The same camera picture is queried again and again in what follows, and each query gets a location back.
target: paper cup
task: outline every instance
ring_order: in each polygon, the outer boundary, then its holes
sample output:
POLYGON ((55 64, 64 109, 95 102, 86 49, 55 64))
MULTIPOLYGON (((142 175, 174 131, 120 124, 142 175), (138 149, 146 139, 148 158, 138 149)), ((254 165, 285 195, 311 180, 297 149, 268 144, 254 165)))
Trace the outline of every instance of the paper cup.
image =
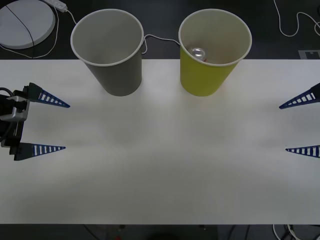
POLYGON ((92 12, 76 24, 70 41, 74 54, 108 93, 126 96, 137 90, 144 30, 132 14, 118 9, 92 12))
POLYGON ((246 23, 231 12, 204 9, 189 15, 179 29, 180 80, 196 96, 213 94, 250 51, 252 36, 246 23), (202 61, 190 48, 206 53, 202 61))

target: yellow paper cup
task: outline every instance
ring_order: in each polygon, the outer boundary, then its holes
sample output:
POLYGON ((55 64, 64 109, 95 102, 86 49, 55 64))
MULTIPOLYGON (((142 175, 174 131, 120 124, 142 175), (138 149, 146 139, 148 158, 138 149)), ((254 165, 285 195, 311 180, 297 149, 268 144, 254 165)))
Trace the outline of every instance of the yellow paper cup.
POLYGON ((231 12, 204 9, 189 15, 180 25, 180 80, 185 90, 196 96, 213 94, 245 58, 252 45, 246 23, 231 12), (202 61, 188 50, 201 48, 202 61))

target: white cable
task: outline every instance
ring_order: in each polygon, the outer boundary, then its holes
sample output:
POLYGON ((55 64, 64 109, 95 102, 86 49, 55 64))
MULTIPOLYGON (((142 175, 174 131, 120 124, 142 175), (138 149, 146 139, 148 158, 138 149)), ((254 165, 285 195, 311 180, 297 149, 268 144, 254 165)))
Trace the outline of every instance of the white cable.
POLYGON ((56 17, 57 17, 57 19, 58 19, 58 21, 57 21, 57 24, 56 24, 56 34, 55 34, 55 41, 54 41, 54 44, 53 44, 53 47, 50 49, 50 51, 48 51, 45 55, 41 55, 41 56, 35 56, 35 57, 32 57, 32 56, 27 56, 27 55, 25 55, 25 54, 22 54, 22 53, 19 53, 19 52, 16 52, 16 51, 13 51, 13 50, 11 50, 11 49, 8 49, 8 48, 6 48, 6 47, 3 47, 2 45, 0 45, 0 47, 2 48, 2 49, 4 49, 4 50, 7 50, 7 51, 9 51, 9 52, 12 52, 12 53, 15 53, 15 54, 19 54, 19 55, 22 55, 22 56, 25 56, 25 57, 27 57, 27 58, 29 58, 29 59, 39 59, 39 58, 42 58, 42 57, 45 57, 45 56, 47 56, 54 48, 55 48, 55 46, 56 46, 56 42, 57 42, 57 38, 58 38, 58 30, 59 30, 59 15, 58 15, 58 12, 57 12, 57 9, 55 8, 55 7, 53 7, 54 8, 54 10, 55 10, 55 13, 56 13, 56 17))
POLYGON ((48 51, 45 55, 42 55, 42 56, 36 56, 34 57, 34 59, 39 59, 39 58, 42 58, 42 57, 45 57, 47 56, 56 46, 56 43, 57 43, 57 38, 58 38, 58 30, 59 30, 59 15, 58 15, 58 12, 57 12, 57 9, 55 7, 53 7, 54 10, 55 10, 55 13, 56 13, 56 17, 58 18, 58 21, 57 21, 57 24, 56 24, 56 34, 55 34, 55 40, 54 40, 54 44, 53 44, 53 47, 50 49, 50 51, 48 51))
POLYGON ((295 232, 292 231, 290 225, 287 224, 287 227, 288 227, 288 230, 289 230, 289 232, 291 233, 292 237, 294 237, 295 240, 301 240, 300 238, 298 238, 298 237, 296 236, 295 232))
POLYGON ((274 233, 276 239, 281 240, 280 237, 278 236, 278 234, 276 233, 276 229, 275 229, 275 225, 274 224, 272 225, 272 229, 273 229, 273 233, 274 233))
POLYGON ((297 28, 296 28, 296 32, 294 33, 294 34, 292 34, 292 35, 287 35, 287 34, 285 34, 282 30, 281 30, 281 18, 280 18, 280 13, 279 13, 279 10, 278 10, 278 7, 277 7, 277 4, 276 4, 276 0, 273 0, 273 3, 274 3, 274 6, 275 6, 275 9, 276 9, 276 11, 277 11, 277 13, 278 13, 278 17, 279 17, 279 30, 280 30, 280 32, 284 35, 284 36, 286 36, 286 37, 293 37, 293 36, 295 36, 297 33, 298 33, 298 31, 299 31, 299 14, 304 14, 304 15, 306 15, 307 17, 309 17, 314 23, 315 23, 315 25, 314 25, 314 31, 315 31, 315 33, 318 35, 318 36, 320 36, 320 34, 317 32, 317 30, 316 30, 316 26, 320 29, 320 21, 319 22, 316 22, 310 15, 308 15, 308 14, 306 14, 306 13, 304 13, 304 12, 301 12, 301 11, 299 11, 297 14, 296 14, 296 21, 297 21, 297 28))
POLYGON ((175 42, 176 44, 178 44, 180 46, 180 43, 178 41, 174 40, 174 39, 162 38, 162 37, 158 37, 158 36, 155 36, 155 35, 152 35, 152 34, 147 34, 147 35, 144 36, 145 51, 142 54, 146 54, 147 51, 148 51, 148 46, 147 46, 147 41, 146 41, 147 37, 153 37, 153 38, 164 40, 164 41, 172 41, 172 42, 175 42))
POLYGON ((71 15, 74 24, 77 24, 77 22, 76 22, 74 16, 72 15, 72 13, 68 9, 66 9, 65 11, 68 12, 71 15))

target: round white device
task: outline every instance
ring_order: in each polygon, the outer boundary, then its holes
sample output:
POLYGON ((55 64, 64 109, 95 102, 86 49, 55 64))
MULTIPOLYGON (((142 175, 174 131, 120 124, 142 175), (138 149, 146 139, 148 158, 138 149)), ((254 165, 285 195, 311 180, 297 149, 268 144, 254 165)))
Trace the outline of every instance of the round white device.
MULTIPOLYGON (((18 0, 7 5, 28 28, 34 45, 41 43, 53 31, 56 17, 51 8, 39 0, 18 0)), ((33 47, 26 27, 7 7, 0 9, 0 45, 9 49, 33 47)))

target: wire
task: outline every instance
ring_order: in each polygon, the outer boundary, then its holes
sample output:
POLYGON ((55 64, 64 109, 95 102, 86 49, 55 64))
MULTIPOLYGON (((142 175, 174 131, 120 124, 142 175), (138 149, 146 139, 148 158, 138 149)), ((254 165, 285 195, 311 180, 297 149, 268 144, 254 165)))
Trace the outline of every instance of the wire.
POLYGON ((68 9, 66 9, 65 11, 68 12, 71 15, 74 24, 77 24, 77 22, 76 22, 74 16, 72 15, 72 13, 68 9))
POLYGON ((0 91, 5 91, 5 92, 7 92, 10 97, 13 97, 13 96, 14 96, 13 92, 10 91, 8 88, 0 87, 0 91))
POLYGON ((247 239, 248 239, 250 226, 251 226, 251 225, 248 225, 248 227, 246 228, 244 240, 247 240, 247 239))
MULTIPOLYGON (((5 87, 0 87, 0 91, 5 91, 9 94, 10 97, 13 97, 14 94, 12 93, 12 91, 10 91, 8 88, 5 87)), ((10 122, 8 128, 6 129, 6 131, 3 133, 3 135, 0 137, 0 143, 6 138, 6 136, 9 134, 12 126, 14 125, 13 122, 10 122)))
MULTIPOLYGON (((29 29, 27 28, 27 26, 20 20, 20 18, 18 18, 17 15, 15 15, 15 13, 13 11, 11 11, 11 9, 8 7, 8 5, 5 5, 6 8, 22 23, 22 25, 25 27, 25 29, 28 31, 29 35, 30 35, 30 38, 32 40, 32 47, 35 46, 35 42, 34 42, 34 39, 29 31, 29 29)), ((34 58, 34 48, 32 49, 32 58, 34 58)))
POLYGON ((51 53, 51 51, 55 48, 56 43, 57 43, 57 39, 58 39, 59 15, 58 15, 57 9, 56 9, 55 7, 53 7, 53 8, 54 8, 54 10, 55 10, 56 17, 57 17, 56 34, 55 34, 55 40, 54 40, 53 47, 52 47, 52 48, 50 49, 50 51, 48 51, 46 54, 41 55, 41 56, 35 56, 35 57, 32 56, 32 57, 31 57, 31 56, 28 56, 28 55, 25 55, 25 54, 22 54, 22 53, 13 51, 13 50, 11 50, 11 49, 8 49, 8 48, 6 48, 6 47, 4 47, 4 46, 2 46, 2 45, 0 45, 0 47, 1 47, 2 49, 4 49, 4 50, 7 50, 7 51, 12 52, 12 53, 15 53, 15 54, 19 54, 19 55, 21 55, 21 56, 25 56, 25 57, 27 57, 27 58, 29 58, 29 59, 39 59, 39 58, 42 58, 42 57, 47 56, 47 55, 48 55, 49 53, 51 53))
POLYGON ((172 42, 175 42, 176 44, 178 44, 180 46, 180 43, 178 41, 174 40, 174 39, 162 38, 162 37, 158 37, 158 36, 155 36, 155 35, 152 35, 152 34, 147 34, 147 35, 144 36, 145 51, 142 54, 146 54, 147 51, 148 51, 148 46, 147 46, 147 41, 146 41, 147 37, 153 37, 153 38, 164 40, 164 41, 172 41, 172 42))
POLYGON ((288 230, 291 233, 291 235, 294 237, 295 240, 301 240, 300 238, 298 238, 295 234, 295 232, 291 229, 291 226, 289 224, 287 224, 288 230))
POLYGON ((309 17, 309 18, 315 23, 315 25, 314 25, 314 31, 315 31, 315 33, 316 33, 318 36, 320 36, 320 34, 317 32, 317 29, 316 29, 316 27, 318 27, 318 28, 320 29, 320 25, 319 25, 319 24, 320 24, 320 21, 319 21, 319 22, 316 22, 316 20, 314 20, 310 15, 308 15, 308 14, 306 14, 306 13, 304 13, 304 12, 301 12, 301 11, 299 11, 299 12, 296 14, 296 21, 297 21, 296 32, 295 32, 294 34, 292 34, 292 35, 287 35, 287 34, 285 34, 285 33, 281 30, 281 18, 280 18, 280 13, 279 13, 277 4, 276 4, 276 0, 273 0, 273 3, 274 3, 274 6, 275 6, 276 11, 277 11, 277 13, 278 13, 278 17, 279 17, 279 30, 280 30, 280 32, 281 32, 284 36, 286 36, 286 37, 293 37, 293 36, 295 36, 295 35, 298 33, 298 31, 299 31, 299 14, 306 15, 307 17, 309 17))
POLYGON ((92 237, 94 237, 94 239, 100 240, 85 224, 82 224, 82 226, 84 226, 84 228, 88 231, 88 233, 91 234, 92 237))
POLYGON ((273 233, 274 233, 276 239, 281 240, 281 238, 280 238, 280 237, 278 236, 278 234, 276 233, 276 229, 275 229, 275 225, 274 225, 274 224, 272 225, 272 230, 273 230, 273 233))
POLYGON ((232 233, 234 232, 235 227, 236 227, 236 225, 232 225, 232 227, 231 227, 231 229, 230 229, 230 232, 229 232, 229 235, 228 235, 228 240, 231 239, 231 235, 232 235, 232 233))

